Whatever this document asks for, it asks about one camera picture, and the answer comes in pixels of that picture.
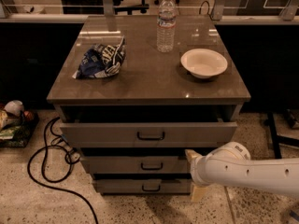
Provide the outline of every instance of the floor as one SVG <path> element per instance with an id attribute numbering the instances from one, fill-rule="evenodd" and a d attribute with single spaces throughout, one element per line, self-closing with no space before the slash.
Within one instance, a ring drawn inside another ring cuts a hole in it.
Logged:
<path id="1" fill-rule="evenodd" d="M 19 0 L 21 4 L 41 5 L 46 13 L 60 13 L 59 0 Z M 156 12 L 154 0 L 149 0 L 148 14 Z M 179 14 L 198 14 L 206 0 L 181 0 Z M 27 173 L 28 161 L 44 146 L 46 124 L 57 117 L 54 110 L 37 110 L 40 118 L 36 130 L 25 148 L 0 148 L 0 224 L 19 223 L 94 223 L 93 213 L 86 202 L 72 193 L 47 189 L 35 183 Z M 275 114 L 278 133 L 298 137 L 280 114 Z M 233 141 L 243 144 L 254 160 L 274 158 L 269 128 L 264 125 L 266 115 L 241 113 Z M 54 137 L 48 133 L 47 140 Z M 299 157 L 299 150 L 281 146 L 283 158 Z M 194 223 L 299 223 L 299 202 L 290 197 L 254 189 L 230 188 L 213 184 L 199 203 L 189 196 L 101 196 L 93 189 L 92 179 L 81 164 L 75 164 L 72 174 L 58 184 L 42 179 L 40 172 L 43 152 L 31 165 L 33 177 L 42 183 L 80 193 L 94 209 L 98 223 L 194 224 Z M 49 153 L 47 176 L 59 179 L 67 172 L 64 154 Z"/>

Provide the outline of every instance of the drawer handle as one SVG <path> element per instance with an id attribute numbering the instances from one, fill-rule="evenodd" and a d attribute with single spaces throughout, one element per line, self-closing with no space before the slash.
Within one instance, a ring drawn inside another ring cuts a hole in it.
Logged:
<path id="1" fill-rule="evenodd" d="M 164 140 L 165 139 L 165 132 L 162 132 L 162 136 L 157 137 L 157 138 L 141 137 L 140 132 L 137 132 L 137 138 L 140 139 L 140 140 L 146 140 L 146 141 Z"/>
<path id="2" fill-rule="evenodd" d="M 157 188 L 157 189 L 145 189 L 144 188 L 144 185 L 142 185 L 142 190 L 143 191 L 160 191 L 160 189 L 161 189 L 161 186 L 159 185 L 159 187 Z"/>
<path id="3" fill-rule="evenodd" d="M 143 162 L 141 162 L 141 169 L 143 169 L 143 170 L 147 170 L 147 171 L 161 170 L 161 169 L 163 169 L 163 163 L 161 162 L 160 167 L 156 167 L 156 168 L 147 168 L 147 167 L 144 166 Z"/>

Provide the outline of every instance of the chip bag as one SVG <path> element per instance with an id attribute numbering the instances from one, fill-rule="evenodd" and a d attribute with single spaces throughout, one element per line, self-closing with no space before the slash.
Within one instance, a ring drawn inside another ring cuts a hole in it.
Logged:
<path id="1" fill-rule="evenodd" d="M 84 54 L 73 78 L 114 76 L 120 72 L 124 58 L 124 37 L 118 46 L 95 44 Z"/>

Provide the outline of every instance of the clear plastic bottle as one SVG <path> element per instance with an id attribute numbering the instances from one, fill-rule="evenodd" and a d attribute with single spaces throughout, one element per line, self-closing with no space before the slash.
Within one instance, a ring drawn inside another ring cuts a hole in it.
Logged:
<path id="1" fill-rule="evenodd" d="M 168 52 L 174 47 L 176 27 L 176 5 L 173 0 L 163 0 L 159 6 L 157 20 L 157 48 Z"/>

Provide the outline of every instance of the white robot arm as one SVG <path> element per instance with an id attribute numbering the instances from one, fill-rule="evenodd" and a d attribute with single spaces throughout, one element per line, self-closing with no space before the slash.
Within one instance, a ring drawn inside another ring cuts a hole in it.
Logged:
<path id="1" fill-rule="evenodd" d="M 212 183 L 246 187 L 299 198 L 299 158 L 252 161 L 248 150 L 230 142 L 206 156 L 186 149 L 192 181 L 198 187 Z"/>

